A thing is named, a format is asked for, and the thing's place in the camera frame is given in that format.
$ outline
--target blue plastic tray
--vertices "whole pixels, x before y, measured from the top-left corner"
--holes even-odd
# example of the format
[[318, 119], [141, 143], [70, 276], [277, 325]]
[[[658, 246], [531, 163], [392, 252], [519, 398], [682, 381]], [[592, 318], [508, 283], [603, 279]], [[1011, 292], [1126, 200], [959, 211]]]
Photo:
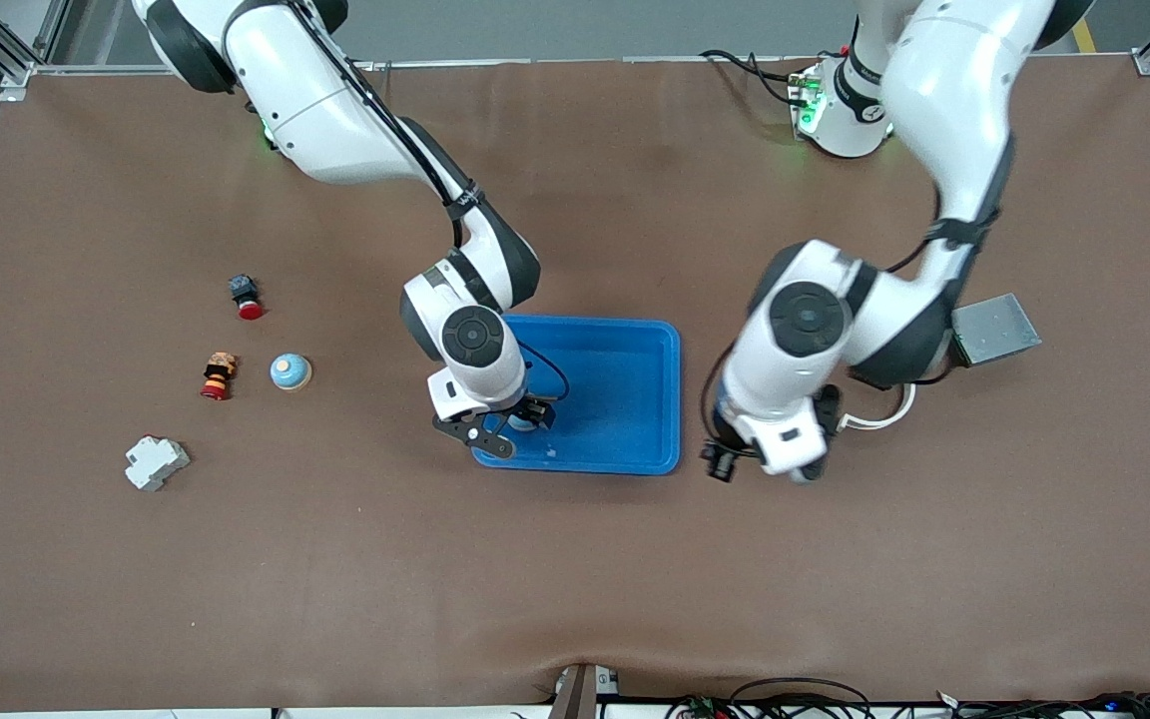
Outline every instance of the blue plastic tray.
[[[555, 405], [551, 429], [503, 436], [513, 459], [474, 450], [488, 467], [546, 473], [667, 474], [681, 456], [681, 336], [658, 320], [549, 318], [506, 314], [526, 342], [570, 378], [570, 396]], [[530, 391], [557, 397], [561, 381], [523, 351]]]

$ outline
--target brown table surface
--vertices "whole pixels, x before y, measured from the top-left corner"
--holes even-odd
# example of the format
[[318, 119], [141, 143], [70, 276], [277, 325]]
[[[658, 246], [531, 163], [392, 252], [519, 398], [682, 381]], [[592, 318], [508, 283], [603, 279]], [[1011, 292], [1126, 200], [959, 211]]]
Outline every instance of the brown table surface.
[[[667, 477], [511, 473], [428, 427], [397, 296], [448, 243], [415, 183], [328, 186], [227, 95], [31, 81], [0, 109], [0, 710], [488, 704], [558, 668], [626, 693], [807, 674], [876, 699], [1150, 690], [1150, 79], [1035, 59], [967, 300], [1045, 343], [850, 433], [813, 488], [704, 476], [695, 399], [781, 246], [876, 263], [929, 222], [899, 143], [799, 145], [706, 64], [401, 70], [419, 117], [544, 262], [527, 313], [684, 338]], [[269, 314], [239, 322], [230, 275]], [[213, 351], [233, 398], [198, 397]], [[302, 395], [270, 385], [305, 353]], [[848, 383], [850, 408], [890, 397]], [[156, 495], [143, 434], [194, 461]]]

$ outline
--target cable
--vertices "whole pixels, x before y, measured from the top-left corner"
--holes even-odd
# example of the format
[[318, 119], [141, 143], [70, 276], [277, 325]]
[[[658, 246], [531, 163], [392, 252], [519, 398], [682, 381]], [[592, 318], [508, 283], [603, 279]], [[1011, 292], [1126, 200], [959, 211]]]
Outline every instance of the cable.
[[518, 341], [518, 346], [523, 347], [523, 350], [534, 354], [535, 358], [538, 359], [544, 365], [549, 365], [549, 367], [552, 367], [553, 372], [557, 373], [557, 377], [560, 378], [560, 381], [562, 381], [562, 392], [560, 396], [553, 397], [553, 401], [561, 401], [570, 396], [572, 382], [569, 381], [569, 378], [566, 377], [566, 373], [564, 373], [562, 369], [558, 367], [557, 364], [553, 364], [552, 359], [549, 359], [549, 357], [544, 357], [543, 353], [540, 353], [538, 350], [535, 350], [534, 346], [526, 344], [526, 342], [521, 342], [520, 339]]
[[736, 68], [744, 70], [744, 72], [750, 72], [753, 74], [753, 76], [757, 76], [758, 79], [761, 81], [761, 86], [765, 87], [766, 91], [769, 92], [770, 95], [774, 97], [780, 102], [789, 105], [791, 108], [804, 108], [806, 106], [805, 102], [795, 99], [795, 97], [789, 97], [787, 94], [779, 94], [779, 92], [776, 92], [775, 89], [770, 86], [769, 81], [773, 79], [775, 82], [789, 82], [790, 76], [782, 76], [782, 74], [767, 72], [766, 70], [762, 70], [761, 64], [758, 64], [757, 54], [749, 53], [746, 63], [744, 60], [739, 60], [735, 55], [727, 53], [727, 51], [724, 49], [704, 49], [703, 53], [699, 53], [699, 56], [708, 59], [721, 58], [724, 60], [730, 60], [730, 62], [735, 64]]
[[945, 381], [945, 378], [949, 378], [949, 375], [952, 374], [952, 369], [956, 368], [957, 368], [956, 365], [949, 362], [949, 365], [938, 375], [927, 378], [927, 381], [913, 382], [913, 385], [919, 385], [919, 387], [936, 385], [936, 383], [943, 382]]
[[707, 441], [716, 445], [718, 450], [728, 451], [730, 454], [736, 457], [750, 457], [757, 459], [757, 454], [749, 450], [733, 450], [730, 446], [721, 441], [721, 437], [716, 436], [716, 428], [713, 428], [712, 418], [707, 413], [707, 393], [713, 389], [713, 382], [716, 378], [718, 369], [721, 369], [722, 364], [726, 362], [727, 357], [730, 357], [730, 352], [735, 351], [735, 341], [731, 339], [730, 344], [726, 345], [726, 350], [716, 357], [716, 361], [713, 362], [712, 368], [707, 370], [707, 377], [704, 378], [704, 388], [699, 390], [699, 419], [704, 423], [704, 434], [707, 434]]
[[[730, 702], [734, 702], [735, 698], [738, 697], [738, 695], [741, 695], [741, 693], [746, 693], [747, 690], [752, 690], [752, 688], [764, 687], [764, 686], [767, 686], [767, 684], [818, 684], [818, 686], [821, 686], [821, 687], [838, 688], [838, 690], [843, 690], [845, 693], [852, 693], [852, 695], [858, 696], [859, 701], [862, 702], [862, 704], [859, 704], [859, 705], [862, 706], [862, 709], [864, 709], [864, 716], [867, 716], [867, 719], [873, 719], [873, 711], [872, 711], [873, 702], [868, 701], [867, 696], [864, 695], [862, 691], [859, 691], [859, 690], [857, 690], [857, 688], [850, 687], [849, 684], [844, 684], [844, 683], [841, 683], [841, 682], [834, 682], [834, 681], [831, 681], [831, 679], [815, 679], [815, 678], [770, 678], [770, 679], [758, 679], [758, 681], [749, 682], [749, 683], [746, 683], [744, 686], [741, 686], [734, 693], [730, 693]], [[825, 696], [820, 696], [820, 695], [813, 695], [813, 696], [814, 697], [819, 697], [819, 699], [823, 699], [823, 701], [829, 699], [829, 697], [825, 697]]]
[[899, 269], [906, 268], [906, 266], [908, 266], [910, 263], [912, 263], [912, 260], [917, 260], [919, 258], [919, 255], [921, 255], [921, 252], [926, 252], [926, 248], [929, 245], [930, 245], [930, 240], [929, 239], [922, 239], [920, 242], [920, 245], [917, 245], [917, 250], [913, 250], [912, 253], [910, 253], [907, 255], [907, 258], [903, 258], [903, 260], [899, 260], [898, 262], [895, 262], [894, 265], [890, 265], [889, 268], [885, 268], [885, 271], [887, 273], [897, 273], [897, 271], [899, 271]]
[[952, 707], [953, 719], [965, 719], [963, 711], [971, 707], [986, 707], [976, 714], [969, 714], [968, 719], [1018, 719], [1021, 716], [1032, 716], [1035, 719], [1063, 719], [1068, 711], [1080, 711], [1087, 719], [1094, 719], [1089, 709], [1072, 701], [1020, 701], [1014, 704], [998, 706], [986, 702], [959, 702]]
[[[754, 74], [758, 74], [757, 69], [753, 69], [751, 64], [747, 64], [745, 63], [744, 60], [739, 60], [735, 55], [727, 53], [727, 51], [724, 49], [704, 49], [703, 53], [699, 53], [699, 56], [707, 59], [720, 58], [722, 60], [729, 60], [731, 64], [735, 64], [736, 68], [744, 70], [744, 72], [753, 74], [753, 76]], [[789, 76], [781, 76], [781, 74], [762, 72], [762, 76], [766, 76], [767, 79], [773, 79], [775, 82], [789, 82]]]
[[[369, 106], [370, 109], [375, 110], [375, 114], [379, 115], [379, 120], [384, 123], [384, 127], [388, 127], [389, 131], [393, 132], [397, 140], [401, 141], [402, 147], [405, 147], [406, 152], [409, 152], [412, 159], [415, 160], [415, 163], [424, 170], [425, 176], [428, 176], [429, 184], [434, 188], [434, 191], [437, 192], [438, 199], [443, 201], [443, 207], [450, 208], [451, 205], [455, 204], [455, 199], [452, 199], [451, 192], [447, 191], [446, 185], [443, 183], [443, 178], [439, 177], [437, 170], [434, 169], [434, 165], [429, 162], [428, 156], [420, 150], [420, 146], [415, 145], [415, 140], [413, 140], [411, 133], [406, 131], [406, 128], [398, 122], [397, 117], [393, 117], [393, 114], [389, 110], [388, 106], [384, 106], [384, 104], [379, 101], [378, 95], [375, 94], [375, 87], [370, 86], [370, 82], [368, 82], [366, 77], [361, 76], [361, 72], [358, 71], [358, 68], [354, 67], [354, 64], [345, 63], [344, 67], [342, 67], [342, 64], [338, 63], [337, 55], [332, 53], [328, 44], [325, 44], [322, 37], [319, 36], [310, 17], [306, 16], [307, 8], [305, 8], [302, 3], [297, 3], [297, 1], [293, 0], [286, 0], [286, 3], [292, 6], [292, 12], [296, 13], [296, 17], [300, 20], [300, 25], [305, 28], [307, 35], [309, 35], [310, 38], [314, 38], [314, 45], [319, 46], [322, 54], [328, 56], [328, 60], [331, 61], [332, 64], [336, 64], [338, 70], [342, 70], [342, 72], [339, 72], [339, 77], [347, 82], [348, 85], [352, 86], [352, 90], [358, 92], [358, 95], [366, 106]], [[451, 220], [451, 231], [453, 234], [452, 245], [463, 245], [465, 225], [460, 222], [460, 220]]]
[[912, 401], [917, 400], [917, 383], [906, 383], [906, 385], [903, 385], [903, 392], [904, 396], [899, 400], [898, 410], [895, 410], [895, 413], [890, 414], [889, 418], [884, 420], [862, 420], [854, 418], [853, 414], [843, 414], [843, 418], [836, 423], [836, 431], [839, 433], [841, 429], [845, 428], [856, 428], [859, 431], [873, 433], [876, 429], [884, 429], [898, 422], [912, 410]]

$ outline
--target round blue object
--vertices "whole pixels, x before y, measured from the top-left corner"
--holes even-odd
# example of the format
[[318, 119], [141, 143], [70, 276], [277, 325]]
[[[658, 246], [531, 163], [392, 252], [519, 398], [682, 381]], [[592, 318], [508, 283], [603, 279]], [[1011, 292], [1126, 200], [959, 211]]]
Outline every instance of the round blue object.
[[274, 381], [278, 389], [286, 391], [296, 391], [305, 387], [312, 376], [314, 376], [314, 368], [309, 365], [309, 360], [299, 354], [278, 355], [277, 359], [274, 359], [274, 364], [269, 365], [270, 381]]

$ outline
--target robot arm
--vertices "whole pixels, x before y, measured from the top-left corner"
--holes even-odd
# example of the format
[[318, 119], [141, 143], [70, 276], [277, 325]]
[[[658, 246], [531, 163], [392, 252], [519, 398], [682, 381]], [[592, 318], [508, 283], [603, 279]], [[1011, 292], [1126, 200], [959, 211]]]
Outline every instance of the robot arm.
[[[342, 0], [132, 0], [164, 63], [198, 90], [240, 85], [266, 137], [307, 176], [332, 184], [415, 178], [437, 193], [455, 246], [406, 283], [401, 318], [432, 360], [435, 427], [493, 454], [511, 443], [483, 436], [485, 413], [552, 420], [526, 396], [526, 362], [499, 314], [534, 296], [539, 261], [484, 192], [414, 120], [393, 117], [329, 38]], [[466, 427], [467, 422], [478, 423]], [[469, 429], [480, 431], [469, 436]]]
[[918, 276], [904, 281], [818, 239], [776, 255], [722, 368], [712, 474], [729, 479], [731, 457], [752, 453], [767, 473], [813, 481], [836, 431], [838, 397], [823, 391], [836, 364], [894, 387], [941, 362], [1010, 175], [1010, 87], [1053, 5], [926, 0], [907, 20], [881, 97], [940, 193]]
[[[1037, 28], [1037, 35], [1028, 44], [1019, 44], [1013, 47], [1019, 55], [1027, 55], [1032, 49], [1041, 49], [1053, 44], [1058, 38], [1067, 35], [1074, 24], [1079, 22], [1090, 9], [1094, 0], [1055, 0], [1045, 12]], [[940, 3], [922, 3], [921, 0], [854, 0], [858, 17], [854, 20], [854, 35], [850, 41], [850, 53], [844, 56], [836, 55], [825, 58], [808, 68], [798, 81], [795, 87], [790, 89], [793, 100], [799, 101], [803, 108], [792, 113], [793, 127], [799, 137], [815, 143], [822, 151], [839, 158], [859, 158], [871, 154], [882, 140], [889, 136], [891, 128], [903, 132], [904, 129], [898, 122], [891, 123], [887, 106], [889, 95], [882, 93], [882, 77], [887, 72], [899, 72], [897, 68], [890, 68], [890, 59], [896, 51], [899, 55], [920, 55], [918, 63], [921, 68], [936, 68], [943, 63], [944, 59], [952, 58], [953, 61], [968, 61], [972, 55], [959, 54], [964, 47], [949, 46], [936, 49], [922, 45], [921, 52], [908, 53], [904, 40], [912, 38], [917, 41], [917, 36], [904, 35], [906, 28], [912, 24], [926, 22], [926, 20], [943, 18], [946, 22], [968, 23], [973, 22], [971, 9], [959, 10], [954, 1], [941, 1]], [[988, 13], [986, 23], [1000, 20], [1002, 23], [1026, 22], [1025, 18], [1036, 17], [1033, 13], [1040, 14], [1036, 8], [1017, 9], [1014, 3], [999, 3], [1003, 8], [1009, 8], [1007, 14], [994, 15]], [[1021, 12], [1023, 18], [1018, 18], [1013, 13]], [[998, 31], [1005, 40], [1018, 40], [1026, 36], [1026, 28], [989, 26]], [[945, 31], [948, 28], [936, 28], [935, 31]], [[957, 33], [959, 40], [968, 40], [966, 35]], [[966, 47], [967, 53], [972, 49]], [[973, 68], [974, 72], [987, 72], [986, 68]]]

